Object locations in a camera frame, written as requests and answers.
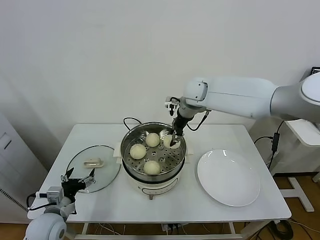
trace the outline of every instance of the white table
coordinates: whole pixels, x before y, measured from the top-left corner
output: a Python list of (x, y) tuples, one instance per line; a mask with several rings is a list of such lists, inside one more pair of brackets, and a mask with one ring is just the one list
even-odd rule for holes
[[(297, 137), (295, 143), (293, 143), (291, 148), (288, 148), (283, 156), (290, 156), (290, 154), (295, 154), (298, 147), (320, 147), (320, 131), (309, 121), (304, 119), (299, 119), (295, 121), (286, 121), (286, 125)], [(307, 195), (301, 188), (295, 177), (288, 177), (288, 180), (292, 186), (292, 189), (281, 189), (281, 193), (284, 198), (299, 198), (304, 209), (307, 212), (314, 212), (315, 209), (309, 201)], [(313, 181), (318, 182), (320, 180), (320, 173), (314, 176)]]
[[(51, 186), (60, 186), (60, 175), (65, 173), (69, 161), (78, 152), (93, 145), (114, 147), (126, 132), (127, 129), (122, 124), (75, 125), (43, 182), (40, 192), (45, 193)], [(108, 187), (90, 194), (78, 193), (75, 197), (77, 215), (70, 215), (67, 221), (123, 224), (252, 222), (243, 229), (242, 235), (229, 234), (229, 238), (243, 239), (271, 220), (285, 220), (291, 217), (283, 196), (243, 125), (203, 125), (196, 132), (186, 128), (185, 136), (194, 155), (190, 156), (190, 163), (183, 167), (181, 179), (172, 191), (148, 200), (146, 195), (137, 192), (129, 185), (126, 172), (121, 167), (118, 176)], [(256, 169), (261, 178), (261, 191), (256, 201), (243, 207), (226, 206), (212, 199), (202, 189), (195, 176), (196, 165), (200, 157), (211, 149), (238, 152)], [(33, 206), (46, 203), (48, 203), (46, 199), (36, 199)], [(28, 218), (34, 219), (43, 211), (43, 209), (31, 211), (28, 213)], [(234, 233), (233, 225), (230, 226), (231, 232)]]
[(285, 123), (303, 145), (320, 147), (320, 131), (311, 122), (299, 119)]

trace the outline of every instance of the white stand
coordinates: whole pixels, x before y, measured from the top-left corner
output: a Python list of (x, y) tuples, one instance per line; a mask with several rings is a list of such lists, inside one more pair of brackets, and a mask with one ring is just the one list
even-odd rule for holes
[(315, 211), (314, 207), (312, 206), (311, 202), (307, 198), (305, 192), (301, 188), (297, 179), (295, 177), (288, 177), (288, 180), (291, 186), (293, 187), (293, 189), (280, 189), (282, 196), (284, 198), (299, 198), (304, 209), (307, 212), (314, 212)]
[[(286, 121), (285, 123), (297, 137), (297, 140), (292, 145), (291, 149), (287, 149), (284, 155), (294, 154), (294, 150), (297, 150), (301, 145), (307, 147), (320, 147), (320, 134), (319, 131), (312, 125), (312, 123), (302, 119)], [(288, 177), (288, 180), (293, 189), (280, 189), (282, 196), (284, 198), (299, 198), (307, 212), (314, 212), (315, 209), (313, 208), (311, 202), (307, 198), (296, 178)], [(314, 176), (312, 180), (315, 183), (318, 182), (320, 180), (320, 173)]]
[(315, 183), (320, 181), (320, 172), (312, 178), (312, 181), (314, 181)]
[(229, 234), (204, 234), (204, 235), (95, 235), (87, 234), (88, 226), (90, 223), (86, 222), (83, 226), (81, 234), (77, 234), (73, 240), (247, 240), (250, 236), (257, 233), (265, 225), (267, 225), (270, 220), (265, 221), (253, 221), (250, 222), (246, 227), (241, 230), (240, 234), (235, 231), (234, 223), (232, 221), (228, 222), (230, 232)]

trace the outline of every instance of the white robotic arm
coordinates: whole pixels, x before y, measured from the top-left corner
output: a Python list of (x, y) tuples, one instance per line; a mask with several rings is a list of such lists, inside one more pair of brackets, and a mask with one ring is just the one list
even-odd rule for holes
[(23, 240), (63, 240), (67, 233), (66, 220), (70, 214), (76, 211), (76, 193), (94, 184), (95, 169), (84, 178), (71, 178), (74, 168), (66, 171), (61, 176), (61, 187), (53, 186), (44, 194), (49, 204), (29, 211), (46, 207), (44, 214), (30, 222)]
[(276, 86), (261, 78), (196, 78), (186, 85), (183, 97), (170, 97), (166, 101), (171, 114), (177, 105), (177, 117), (172, 123), (172, 144), (179, 141), (183, 128), (196, 113), (208, 110), (252, 119), (277, 117), (318, 123), (320, 73), (290, 86)]

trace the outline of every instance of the floor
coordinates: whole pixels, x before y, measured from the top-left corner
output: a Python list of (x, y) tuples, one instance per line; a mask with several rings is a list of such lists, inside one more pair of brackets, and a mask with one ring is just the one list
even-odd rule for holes
[[(302, 186), (304, 192), (311, 201), (315, 212), (305, 212), (303, 206), (301, 205), (298, 198), (286, 198), (288, 206), (292, 212), (292, 218), (296, 221), (309, 226), (310, 228), (320, 231), (320, 183), (312, 182), (310, 176), (300, 176), (297, 177), (298, 182)], [(280, 189), (291, 188), (290, 183), (285, 177), (276, 177), (275, 182)], [(235, 231), (237, 233), (244, 227), (244, 222), (237, 222), (234, 224)], [(68, 226), (73, 228), (77, 233), (81, 233), (83, 224), (80, 223), (68, 223)], [(294, 235), (293, 240), (308, 240), (310, 237), (306, 234), (303, 228), (297, 224), (291, 224)], [(120, 234), (123, 234), (124, 225), (123, 224), (113, 224), (114, 230)], [(25, 236), (27, 225), (24, 224), (0, 224), (0, 236), (1, 240), (22, 240)], [(222, 223), (206, 223), (202, 224), (188, 224), (184, 226), (184, 230), (188, 235), (193, 234), (219, 234), (219, 233), (229, 233), (228, 224)], [(307, 230), (313, 240), (320, 240), (320, 233)], [(107, 229), (101, 228), (99, 224), (93, 223), (89, 225), (88, 233), (93, 234), (112, 234)], [(126, 235), (166, 235), (163, 232), (160, 224), (127, 224), (125, 227)], [(182, 229), (179, 228), (179, 234), (183, 234)], [(262, 240), (273, 240), (274, 238), (270, 234), (267, 228), (261, 231), (259, 237)]]

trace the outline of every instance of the white plate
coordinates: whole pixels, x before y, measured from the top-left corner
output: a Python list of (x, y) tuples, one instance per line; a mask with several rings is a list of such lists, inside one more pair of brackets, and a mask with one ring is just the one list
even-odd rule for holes
[(222, 204), (242, 207), (253, 203), (260, 192), (255, 169), (238, 153), (216, 149), (199, 160), (197, 174), (204, 190)]

